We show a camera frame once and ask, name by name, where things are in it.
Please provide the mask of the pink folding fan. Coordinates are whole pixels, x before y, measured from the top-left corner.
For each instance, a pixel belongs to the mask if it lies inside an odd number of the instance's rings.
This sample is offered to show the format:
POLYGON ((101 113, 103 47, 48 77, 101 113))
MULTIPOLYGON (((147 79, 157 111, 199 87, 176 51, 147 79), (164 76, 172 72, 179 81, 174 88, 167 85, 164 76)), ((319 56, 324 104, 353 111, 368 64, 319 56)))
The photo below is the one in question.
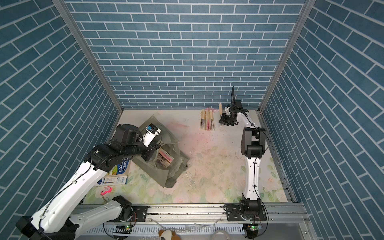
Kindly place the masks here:
POLYGON ((206 131, 210 131, 212 129, 211 127, 211 111, 210 109, 205 109, 205 120, 206 120, 206 131))

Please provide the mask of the black patterned bamboo folding fan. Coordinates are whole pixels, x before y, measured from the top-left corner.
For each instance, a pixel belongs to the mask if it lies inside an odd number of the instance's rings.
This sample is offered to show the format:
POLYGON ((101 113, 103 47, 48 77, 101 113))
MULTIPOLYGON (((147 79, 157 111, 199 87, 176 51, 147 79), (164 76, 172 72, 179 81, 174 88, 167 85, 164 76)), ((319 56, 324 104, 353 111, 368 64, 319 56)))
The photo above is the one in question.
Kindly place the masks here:
POLYGON ((200 113, 200 130, 205 130, 206 129, 206 111, 201 110, 200 113))

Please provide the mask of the olive green canvas tote bag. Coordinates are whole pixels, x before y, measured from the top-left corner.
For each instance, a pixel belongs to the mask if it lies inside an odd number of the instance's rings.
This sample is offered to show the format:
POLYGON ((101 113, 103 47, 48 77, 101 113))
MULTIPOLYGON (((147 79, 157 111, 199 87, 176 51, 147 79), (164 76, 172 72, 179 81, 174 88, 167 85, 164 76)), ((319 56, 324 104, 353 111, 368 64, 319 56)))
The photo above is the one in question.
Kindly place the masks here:
POLYGON ((155 116, 145 121, 139 130, 143 132, 150 124, 161 130, 153 140, 160 148, 155 150, 149 160, 137 156, 133 158, 133 162, 161 187, 172 188, 179 176, 187 170, 190 158, 180 150, 177 137, 155 116))

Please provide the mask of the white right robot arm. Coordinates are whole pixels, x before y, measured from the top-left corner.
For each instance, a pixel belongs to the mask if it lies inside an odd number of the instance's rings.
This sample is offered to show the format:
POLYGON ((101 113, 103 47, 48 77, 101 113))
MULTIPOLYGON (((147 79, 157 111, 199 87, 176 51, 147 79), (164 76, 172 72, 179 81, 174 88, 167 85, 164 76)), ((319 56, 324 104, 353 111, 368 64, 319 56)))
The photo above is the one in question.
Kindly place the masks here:
POLYGON ((259 168, 267 149, 265 129, 257 126, 249 111, 242 107, 242 101, 235 99, 225 107, 219 124, 243 126, 241 153, 246 161, 246 183, 240 200, 239 215, 247 221, 266 221, 267 211, 259 191, 259 168))

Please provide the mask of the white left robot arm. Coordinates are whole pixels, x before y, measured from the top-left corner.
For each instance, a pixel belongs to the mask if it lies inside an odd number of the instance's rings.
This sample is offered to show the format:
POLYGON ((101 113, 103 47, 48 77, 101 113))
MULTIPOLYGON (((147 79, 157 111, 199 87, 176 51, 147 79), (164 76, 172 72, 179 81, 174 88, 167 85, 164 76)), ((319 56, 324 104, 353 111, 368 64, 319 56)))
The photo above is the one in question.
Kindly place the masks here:
POLYGON ((117 126, 112 139, 94 146, 69 181, 31 216, 22 216, 16 228, 30 240, 75 240, 88 230, 111 220, 129 222, 133 219, 132 204, 122 196, 82 214, 73 214, 87 192, 111 169, 141 156, 148 160, 160 148, 153 140, 161 130, 154 124, 142 134, 129 124, 117 126))

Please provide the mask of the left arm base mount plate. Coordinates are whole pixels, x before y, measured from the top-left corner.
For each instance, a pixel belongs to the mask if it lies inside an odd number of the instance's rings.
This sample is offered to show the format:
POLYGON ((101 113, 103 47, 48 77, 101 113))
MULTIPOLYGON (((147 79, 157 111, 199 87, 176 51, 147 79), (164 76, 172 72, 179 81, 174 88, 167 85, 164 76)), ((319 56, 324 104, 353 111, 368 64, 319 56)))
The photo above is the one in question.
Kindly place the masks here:
POLYGON ((118 217, 108 223, 143 223, 146 221, 148 209, 148 206, 132 206, 126 221, 121 221, 118 217))

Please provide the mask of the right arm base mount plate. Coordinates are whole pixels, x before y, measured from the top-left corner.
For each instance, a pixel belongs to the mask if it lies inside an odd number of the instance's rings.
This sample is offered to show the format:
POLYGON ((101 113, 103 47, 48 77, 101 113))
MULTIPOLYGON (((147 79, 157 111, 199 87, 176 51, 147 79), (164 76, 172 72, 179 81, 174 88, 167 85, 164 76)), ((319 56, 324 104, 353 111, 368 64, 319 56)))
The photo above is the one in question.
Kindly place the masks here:
POLYGON ((264 206, 261 206, 257 211, 244 210, 242 212, 240 205, 236 204, 225 204, 223 206, 227 221, 229 222, 252 222, 252 221, 267 221, 267 212, 264 206))

